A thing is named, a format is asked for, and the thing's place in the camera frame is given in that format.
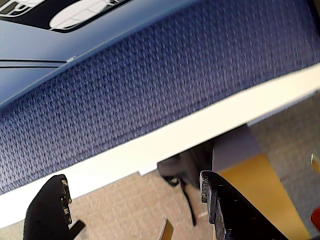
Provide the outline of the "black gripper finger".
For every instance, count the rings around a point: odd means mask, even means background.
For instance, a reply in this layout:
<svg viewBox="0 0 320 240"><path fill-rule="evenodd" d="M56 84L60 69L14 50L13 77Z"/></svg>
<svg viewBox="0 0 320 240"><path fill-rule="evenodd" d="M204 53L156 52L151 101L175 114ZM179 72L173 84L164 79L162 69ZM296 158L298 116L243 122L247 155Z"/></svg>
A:
<svg viewBox="0 0 320 240"><path fill-rule="evenodd" d="M201 201L207 205L209 223L217 240L286 240L243 194L216 172L199 177Z"/></svg>
<svg viewBox="0 0 320 240"><path fill-rule="evenodd" d="M69 204L72 199L64 174L52 176L29 204L23 227L24 240L71 240Z"/></svg>

